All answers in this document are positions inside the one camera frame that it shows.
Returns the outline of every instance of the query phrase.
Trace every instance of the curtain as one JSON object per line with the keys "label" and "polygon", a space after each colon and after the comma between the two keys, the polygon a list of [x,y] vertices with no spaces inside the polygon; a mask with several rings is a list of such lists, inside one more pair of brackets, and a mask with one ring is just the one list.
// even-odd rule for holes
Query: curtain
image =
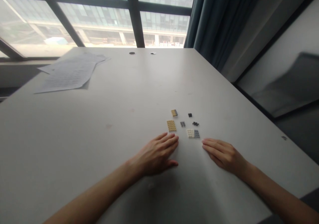
{"label": "curtain", "polygon": [[185,48],[221,71],[258,0],[194,0]]}

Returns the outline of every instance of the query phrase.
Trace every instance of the gray lego piece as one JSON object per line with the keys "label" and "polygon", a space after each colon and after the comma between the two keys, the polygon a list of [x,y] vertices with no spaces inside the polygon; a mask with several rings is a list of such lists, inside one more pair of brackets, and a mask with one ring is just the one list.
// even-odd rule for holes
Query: gray lego piece
{"label": "gray lego piece", "polygon": [[198,130],[194,130],[194,138],[200,138]]}

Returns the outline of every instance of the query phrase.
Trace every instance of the column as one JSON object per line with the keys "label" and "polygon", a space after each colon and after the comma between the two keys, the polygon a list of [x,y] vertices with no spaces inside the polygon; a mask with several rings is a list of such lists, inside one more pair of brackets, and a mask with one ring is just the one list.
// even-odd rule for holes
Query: column
{"label": "column", "polygon": [[159,38],[160,36],[159,35],[155,35],[155,46],[160,46],[159,44],[160,44],[160,38]]}
{"label": "column", "polygon": [[119,32],[119,34],[120,34],[120,37],[121,37],[122,44],[123,45],[127,45],[124,33],[123,32]]}
{"label": "column", "polygon": [[47,38],[35,24],[29,24],[29,25],[30,25],[30,27],[32,27],[32,29],[36,33],[38,33],[43,38],[43,40],[45,40]]}
{"label": "column", "polygon": [[80,33],[83,43],[91,43],[90,39],[86,36],[85,32],[81,28],[77,28],[77,31]]}

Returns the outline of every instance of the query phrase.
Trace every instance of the window frame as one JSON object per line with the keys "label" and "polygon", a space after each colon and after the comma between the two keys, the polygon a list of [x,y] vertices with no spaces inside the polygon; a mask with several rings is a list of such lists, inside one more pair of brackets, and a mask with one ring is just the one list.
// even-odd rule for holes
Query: window frame
{"label": "window frame", "polygon": [[[76,33],[74,27],[62,11],[61,7],[58,5],[59,2],[62,3],[73,3],[81,5],[91,5],[98,7],[109,7],[109,8],[122,8],[128,9],[130,12],[130,17],[133,26],[133,33],[135,36],[135,41],[137,48],[145,47],[142,21],[141,21],[141,11],[143,12],[154,12],[154,13],[164,13],[171,15],[183,15],[191,16],[192,8],[180,7],[166,4],[158,4],[151,2],[142,2],[139,0],[42,0],[46,1],[50,6],[54,14],[62,23],[65,30],[69,33],[71,38],[74,40],[78,47],[84,47],[84,43]],[[6,43],[2,38],[0,38],[0,51],[8,56],[0,58],[0,61],[25,61],[25,60],[49,60],[58,59],[59,57],[25,57],[19,51],[14,49],[10,44]]]}

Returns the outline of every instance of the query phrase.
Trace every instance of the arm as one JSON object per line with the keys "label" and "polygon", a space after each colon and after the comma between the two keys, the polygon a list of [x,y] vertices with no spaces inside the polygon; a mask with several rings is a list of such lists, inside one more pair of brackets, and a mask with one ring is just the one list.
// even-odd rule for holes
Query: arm
{"label": "arm", "polygon": [[163,133],[152,139],[136,156],[68,203],[44,224],[95,223],[139,179],[177,166],[177,161],[168,159],[177,146],[178,136],[173,133]]}
{"label": "arm", "polygon": [[319,213],[247,162],[229,143],[204,139],[203,148],[221,168],[235,174],[254,189],[286,223],[319,223]]}

